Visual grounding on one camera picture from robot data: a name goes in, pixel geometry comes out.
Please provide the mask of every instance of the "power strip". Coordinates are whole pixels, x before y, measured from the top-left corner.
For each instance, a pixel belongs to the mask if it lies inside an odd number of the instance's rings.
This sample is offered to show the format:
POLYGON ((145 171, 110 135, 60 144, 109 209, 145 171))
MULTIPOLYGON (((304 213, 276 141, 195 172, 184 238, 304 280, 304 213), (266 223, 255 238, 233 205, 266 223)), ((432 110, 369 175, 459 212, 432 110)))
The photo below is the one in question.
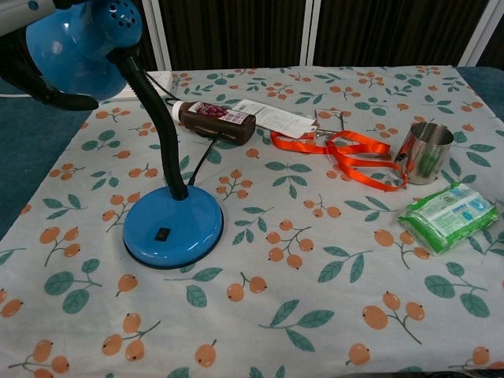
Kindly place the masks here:
MULTIPOLYGON (((164 89, 170 91, 173 82, 171 71, 149 71, 149 75, 151 75, 160 85, 162 85, 164 89)), ((152 83, 152 85, 162 98, 168 97, 168 95, 164 91, 162 91, 155 83, 152 83)), ((109 101, 128 101, 128 100, 138 100, 135 95, 135 92, 132 90, 129 84, 126 84, 126 87, 124 87, 124 89, 121 92, 119 92, 115 97, 109 99, 109 101)))

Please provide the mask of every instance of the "lanyard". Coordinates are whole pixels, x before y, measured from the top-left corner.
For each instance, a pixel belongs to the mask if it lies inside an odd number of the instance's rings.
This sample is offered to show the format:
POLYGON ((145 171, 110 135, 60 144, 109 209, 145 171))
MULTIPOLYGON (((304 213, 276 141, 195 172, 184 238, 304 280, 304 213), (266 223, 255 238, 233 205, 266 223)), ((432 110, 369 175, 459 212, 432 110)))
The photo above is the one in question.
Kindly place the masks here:
MULTIPOLYGON (((382 143, 373 138, 369 138, 368 136, 358 134, 357 132, 351 132, 349 130, 336 132, 326 139, 325 147, 306 144, 295 140, 282 139, 284 137, 285 136, 280 134, 279 132, 271 132, 271 140, 273 142, 273 145, 275 145, 277 148, 280 148, 281 150, 303 152, 306 154, 330 154, 334 156, 334 158, 339 163, 339 167, 347 176, 349 176, 351 179, 355 181, 358 181, 359 183, 368 185, 369 187, 374 187, 382 191, 396 191, 399 188, 406 186, 406 184, 408 183, 408 177, 406 174, 402 174, 402 184, 396 187, 393 185, 386 185, 385 183, 382 183, 378 180, 374 180, 371 177, 365 175, 364 173, 359 172, 357 169, 351 168, 351 167, 389 167, 397 172, 401 172, 401 169, 397 164, 389 161, 362 160, 346 156, 351 154, 368 154, 368 153, 388 154, 388 151, 390 150, 390 146, 388 144, 382 143), (334 143, 334 139, 336 138, 345 138, 353 140, 358 144, 354 144, 353 146, 336 146, 334 143)), ((313 136, 309 135, 307 138, 306 137, 302 138, 312 139, 313 136)))

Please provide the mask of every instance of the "brown bottle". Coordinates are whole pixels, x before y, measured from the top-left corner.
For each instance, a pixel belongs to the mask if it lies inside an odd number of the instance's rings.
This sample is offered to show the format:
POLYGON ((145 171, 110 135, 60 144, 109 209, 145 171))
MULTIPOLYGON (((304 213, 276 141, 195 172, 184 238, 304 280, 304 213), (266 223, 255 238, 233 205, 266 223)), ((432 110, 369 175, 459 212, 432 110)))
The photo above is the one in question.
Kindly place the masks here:
POLYGON ((222 139, 239 146, 245 144, 255 131, 255 116, 200 101, 175 102, 172 118, 203 136, 220 132, 222 139))

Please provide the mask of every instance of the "floral tablecloth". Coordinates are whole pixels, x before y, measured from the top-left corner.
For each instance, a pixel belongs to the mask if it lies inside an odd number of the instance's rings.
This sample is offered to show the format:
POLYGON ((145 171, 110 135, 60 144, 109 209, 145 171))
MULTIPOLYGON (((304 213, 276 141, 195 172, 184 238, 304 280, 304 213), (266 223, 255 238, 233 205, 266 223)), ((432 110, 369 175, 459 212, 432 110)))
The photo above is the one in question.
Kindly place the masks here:
MULTIPOLYGON (((195 265, 159 271, 132 259, 121 227, 140 196, 164 185, 158 136, 139 102, 102 104, 0 242, 0 376, 504 366, 502 218, 441 256, 396 222, 414 198, 453 181, 502 212, 502 122, 453 68, 178 72, 173 91, 310 117, 339 109, 345 129, 393 154, 423 120, 448 126, 455 142, 436 182, 394 193, 349 180, 328 156, 278 150, 261 128, 245 146, 219 142, 196 185, 222 207, 222 239, 195 265)), ((177 131, 188 179, 209 140, 177 131)), ((387 169, 366 172, 397 182, 387 169)))

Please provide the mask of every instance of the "curtain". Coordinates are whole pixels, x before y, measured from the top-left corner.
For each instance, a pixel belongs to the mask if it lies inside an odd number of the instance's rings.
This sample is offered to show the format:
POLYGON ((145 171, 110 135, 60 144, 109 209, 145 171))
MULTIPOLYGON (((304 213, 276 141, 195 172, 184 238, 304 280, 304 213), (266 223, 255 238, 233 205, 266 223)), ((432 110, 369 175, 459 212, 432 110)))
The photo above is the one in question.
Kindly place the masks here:
POLYGON ((145 12, 143 10, 142 0, 132 0, 132 2, 139 9, 143 22, 142 39, 140 39, 139 60, 142 63, 144 69, 146 69, 147 71, 156 71, 156 59, 154 58, 154 51, 152 50, 152 42, 150 41, 149 29, 147 28, 147 22, 145 21, 145 12))
POLYGON ((504 70, 504 16, 502 16, 487 47, 481 54, 478 65, 504 70))
POLYGON ((487 0, 322 0, 313 63, 457 65, 487 0))
POLYGON ((160 0, 175 70, 299 64, 305 0, 160 0))

